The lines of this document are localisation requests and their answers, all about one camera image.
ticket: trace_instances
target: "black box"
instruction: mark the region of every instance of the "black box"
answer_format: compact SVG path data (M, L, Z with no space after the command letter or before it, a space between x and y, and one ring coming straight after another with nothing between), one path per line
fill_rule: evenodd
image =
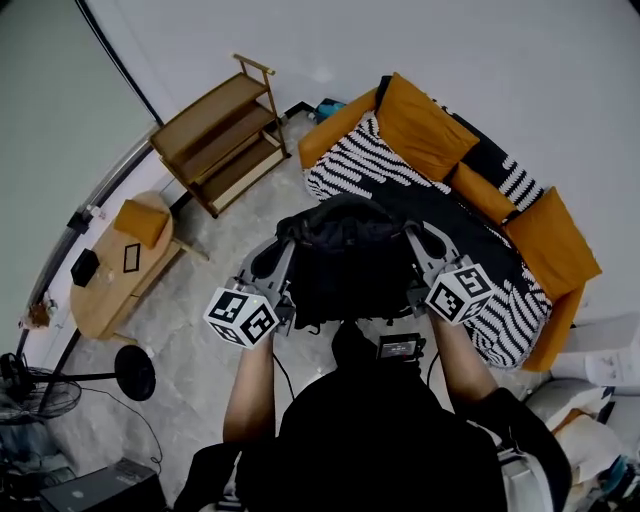
M161 512L167 506L158 475L128 459L40 491L45 512Z
M100 262L98 261L96 253L89 249L83 249L82 254L73 264L73 267L71 267L73 284L76 286L82 286L82 288L87 286L99 266Z

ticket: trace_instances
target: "wooden shelf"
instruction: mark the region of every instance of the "wooden shelf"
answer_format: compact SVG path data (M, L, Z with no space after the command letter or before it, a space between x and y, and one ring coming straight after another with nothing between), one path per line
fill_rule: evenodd
M153 146L173 160L218 123L269 90L244 73L205 94L151 137Z
M268 140L260 138L258 142L251 145L243 153L231 160L225 167L211 176L200 189L202 196L207 202L215 204L216 200L235 183L240 181L258 164L272 156L276 151L282 152L282 146L274 146Z
M238 119L231 119L234 122L229 123L228 129L213 134L211 141L199 147L193 156L180 165L187 183L200 182L208 169L275 119L273 112L255 102L243 108L238 116L232 117Z

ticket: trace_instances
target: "wooden shelving unit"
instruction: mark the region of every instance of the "wooden shelving unit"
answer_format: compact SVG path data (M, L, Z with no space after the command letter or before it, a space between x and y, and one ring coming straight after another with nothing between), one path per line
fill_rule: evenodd
M213 216L287 157L269 85L275 71L234 54L242 71L221 83L151 137L163 163ZM247 74L262 72L263 82ZM271 109L258 103L266 94ZM277 134L265 131L275 121Z

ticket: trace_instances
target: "electric fan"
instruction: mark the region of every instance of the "electric fan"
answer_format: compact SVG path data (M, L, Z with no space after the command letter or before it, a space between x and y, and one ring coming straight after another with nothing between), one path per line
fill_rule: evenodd
M30 368L13 354L0 357L0 425L20 425L57 418L80 401L78 382L117 379L131 400L148 400L156 388L151 359L140 347L127 345L116 354L113 373L54 374Z

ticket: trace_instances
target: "round black base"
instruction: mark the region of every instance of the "round black base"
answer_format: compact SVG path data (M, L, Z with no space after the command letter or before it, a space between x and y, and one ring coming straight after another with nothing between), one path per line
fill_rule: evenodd
M144 402L156 389L156 372L151 359L140 347L127 345L116 355L118 386L131 400Z

